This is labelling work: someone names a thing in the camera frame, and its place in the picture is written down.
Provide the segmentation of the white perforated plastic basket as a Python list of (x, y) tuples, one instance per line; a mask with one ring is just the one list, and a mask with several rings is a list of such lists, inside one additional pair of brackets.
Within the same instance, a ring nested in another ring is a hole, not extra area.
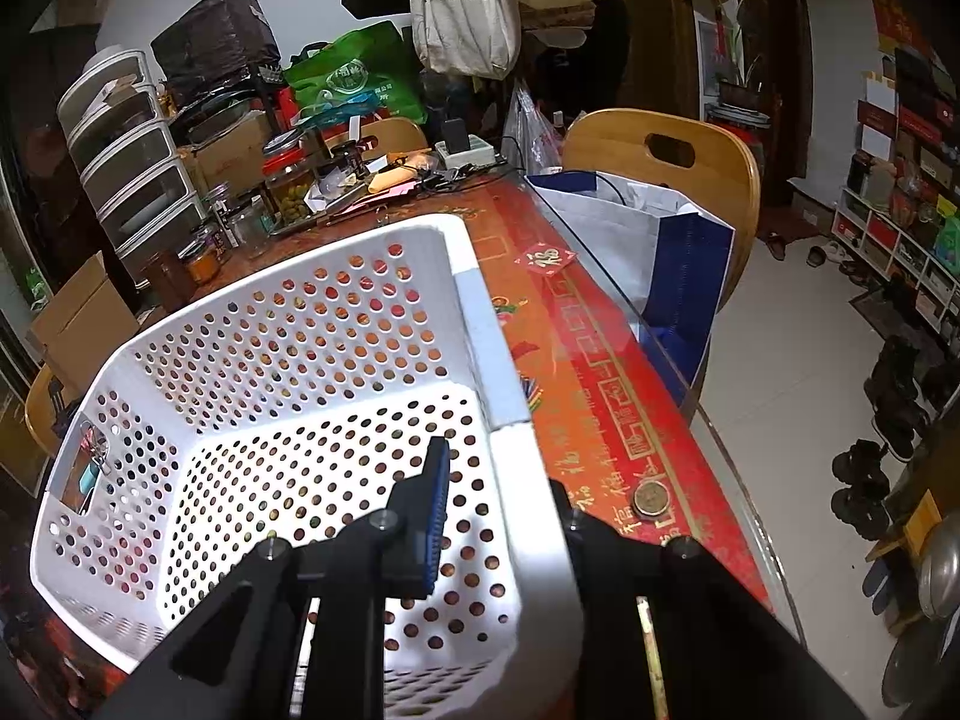
[(269, 536), (309, 544), (451, 449), (438, 580), (386, 606), (389, 717), (540, 718), (583, 623), (526, 397), (457, 216), (319, 247), (122, 344), (60, 445), (29, 577), (132, 671)]

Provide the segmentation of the gold coin on table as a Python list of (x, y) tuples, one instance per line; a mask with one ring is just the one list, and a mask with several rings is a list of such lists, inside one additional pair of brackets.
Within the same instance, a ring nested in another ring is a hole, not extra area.
[(669, 489), (658, 479), (641, 481), (631, 493), (631, 509), (643, 520), (656, 522), (669, 512)]

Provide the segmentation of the red patterned table cover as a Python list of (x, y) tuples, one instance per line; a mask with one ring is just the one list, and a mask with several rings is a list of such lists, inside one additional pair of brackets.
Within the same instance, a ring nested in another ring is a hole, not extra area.
[[(731, 505), (622, 312), (578, 259), (560, 270), (540, 262), (556, 231), (532, 197), (516, 187), (478, 192), (402, 213), (395, 223), (427, 215), (466, 225), (547, 478), (565, 486), (573, 507), (620, 535), (644, 543), (703, 539), (752, 595), (765, 598)], [(631, 509), (631, 493), (645, 479), (669, 489), (669, 512), (656, 522)]]

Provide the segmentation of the left side wooden chair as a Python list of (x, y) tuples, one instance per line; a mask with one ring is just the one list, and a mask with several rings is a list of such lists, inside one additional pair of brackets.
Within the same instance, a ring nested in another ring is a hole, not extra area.
[(26, 426), (48, 457), (57, 455), (62, 442), (53, 432), (53, 423), (75, 398), (75, 390), (60, 382), (47, 364), (39, 369), (39, 374), (29, 387), (25, 405)]

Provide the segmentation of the brown cardboard box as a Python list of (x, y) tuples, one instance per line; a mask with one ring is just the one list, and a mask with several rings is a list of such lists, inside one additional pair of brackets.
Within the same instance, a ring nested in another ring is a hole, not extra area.
[(139, 332), (98, 252), (53, 294), (26, 338), (60, 382), (84, 392), (110, 355)]

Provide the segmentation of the orange lidded small jar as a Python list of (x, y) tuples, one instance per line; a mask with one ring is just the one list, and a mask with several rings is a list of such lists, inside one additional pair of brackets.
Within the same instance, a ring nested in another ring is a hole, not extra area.
[(182, 252), (181, 262), (197, 286), (210, 283), (220, 271), (217, 248), (211, 242), (191, 242)]

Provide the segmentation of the white and blue paper bag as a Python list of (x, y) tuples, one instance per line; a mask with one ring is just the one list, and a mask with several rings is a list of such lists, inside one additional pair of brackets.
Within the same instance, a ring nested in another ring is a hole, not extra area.
[(686, 410), (721, 307), (734, 228), (675, 188), (610, 172), (553, 172), (526, 184)]

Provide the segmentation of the white shoe shelf unit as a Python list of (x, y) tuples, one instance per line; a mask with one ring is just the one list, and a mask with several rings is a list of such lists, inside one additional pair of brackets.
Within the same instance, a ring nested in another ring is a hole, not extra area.
[(882, 280), (900, 275), (914, 291), (914, 310), (932, 330), (944, 338), (957, 332), (957, 278), (885, 211), (874, 210), (843, 187), (835, 206), (832, 236)]

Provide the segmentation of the white stacked drawer unit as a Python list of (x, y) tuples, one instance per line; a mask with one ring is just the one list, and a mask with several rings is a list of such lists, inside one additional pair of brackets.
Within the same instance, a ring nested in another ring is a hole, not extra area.
[(200, 197), (174, 143), (146, 55), (101, 50), (67, 88), (57, 117), (94, 216), (128, 274), (177, 254), (202, 222)]

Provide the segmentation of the red lidded pickle jar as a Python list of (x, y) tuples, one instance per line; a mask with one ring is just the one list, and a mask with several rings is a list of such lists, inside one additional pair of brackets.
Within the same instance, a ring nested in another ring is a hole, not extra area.
[(268, 156), (263, 160), (262, 174), (283, 224), (306, 220), (313, 214), (306, 203), (306, 195), (313, 187), (316, 174), (306, 149), (290, 146)]

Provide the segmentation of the clear plastic bag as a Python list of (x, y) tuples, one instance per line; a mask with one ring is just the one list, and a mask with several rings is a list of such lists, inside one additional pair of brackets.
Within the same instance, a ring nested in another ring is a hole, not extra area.
[(516, 80), (506, 115), (501, 156), (531, 176), (562, 169), (562, 138), (532, 101), (527, 86)]

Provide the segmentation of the white power strip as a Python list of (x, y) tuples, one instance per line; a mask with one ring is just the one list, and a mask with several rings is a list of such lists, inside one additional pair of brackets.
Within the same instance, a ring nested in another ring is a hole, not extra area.
[(469, 148), (462, 151), (451, 151), (444, 140), (434, 145), (434, 151), (438, 153), (444, 167), (449, 171), (457, 171), (464, 167), (485, 169), (496, 164), (496, 151), (493, 146), (475, 135), (469, 138)]

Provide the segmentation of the green shopping bag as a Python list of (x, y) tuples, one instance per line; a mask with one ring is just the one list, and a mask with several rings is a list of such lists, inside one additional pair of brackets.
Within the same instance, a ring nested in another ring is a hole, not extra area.
[(391, 21), (345, 32), (291, 65), (285, 80), (299, 112), (323, 127), (383, 110), (416, 125), (428, 119), (412, 51)]

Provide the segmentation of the black bag on shelf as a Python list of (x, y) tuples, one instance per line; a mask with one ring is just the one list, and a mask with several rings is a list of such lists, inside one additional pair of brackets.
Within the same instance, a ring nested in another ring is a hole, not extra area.
[(200, 0), (149, 44), (171, 85), (197, 86), (248, 65), (280, 63), (259, 0)]

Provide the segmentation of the beige canvas tote bag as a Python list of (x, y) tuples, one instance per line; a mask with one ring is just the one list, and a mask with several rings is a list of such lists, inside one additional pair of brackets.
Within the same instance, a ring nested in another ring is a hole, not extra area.
[(409, 0), (416, 55), (443, 75), (504, 80), (521, 48), (514, 0)]

